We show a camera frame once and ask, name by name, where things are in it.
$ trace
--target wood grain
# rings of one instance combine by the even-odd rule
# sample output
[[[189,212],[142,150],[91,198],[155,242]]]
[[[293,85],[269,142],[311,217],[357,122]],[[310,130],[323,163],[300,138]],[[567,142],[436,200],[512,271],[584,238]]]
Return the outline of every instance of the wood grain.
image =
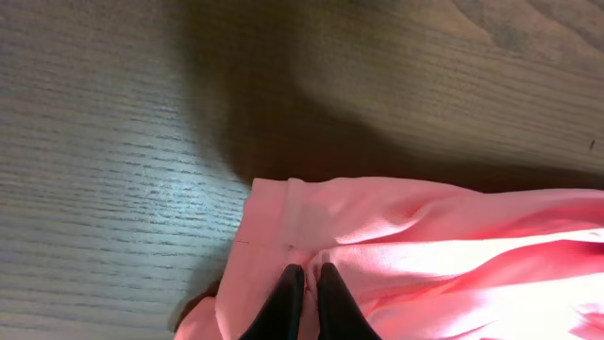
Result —
[[[0,333],[166,339],[252,178],[604,188],[600,0],[0,4]]]

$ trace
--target pink cloth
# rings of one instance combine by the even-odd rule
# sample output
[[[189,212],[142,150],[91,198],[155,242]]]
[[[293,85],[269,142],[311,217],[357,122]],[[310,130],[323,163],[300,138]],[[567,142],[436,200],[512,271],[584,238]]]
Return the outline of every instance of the pink cloth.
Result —
[[[238,339],[287,264],[318,334],[321,264],[383,339],[604,339],[604,192],[482,194],[410,179],[257,179],[218,296],[176,334]]]

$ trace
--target wooden floor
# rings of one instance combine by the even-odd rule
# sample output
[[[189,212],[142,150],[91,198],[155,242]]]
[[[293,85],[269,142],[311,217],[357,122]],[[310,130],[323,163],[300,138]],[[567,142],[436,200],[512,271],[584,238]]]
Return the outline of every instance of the wooden floor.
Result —
[[[168,339],[251,179],[604,188],[604,0],[0,2],[0,334]]]

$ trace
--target floor plank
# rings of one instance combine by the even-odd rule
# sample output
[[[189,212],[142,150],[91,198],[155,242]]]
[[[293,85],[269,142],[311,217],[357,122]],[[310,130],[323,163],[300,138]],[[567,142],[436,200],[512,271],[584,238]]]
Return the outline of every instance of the floor plank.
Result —
[[[604,188],[601,0],[0,4],[0,333],[166,339],[253,178]]]

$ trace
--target pink fabric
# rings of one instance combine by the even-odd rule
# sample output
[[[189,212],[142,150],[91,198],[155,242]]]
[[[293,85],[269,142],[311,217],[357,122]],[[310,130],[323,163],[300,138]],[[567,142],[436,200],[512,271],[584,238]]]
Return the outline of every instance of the pink fabric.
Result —
[[[257,179],[216,299],[176,339],[238,339],[287,264],[332,262],[383,339],[604,339],[604,192],[482,194],[410,179]]]

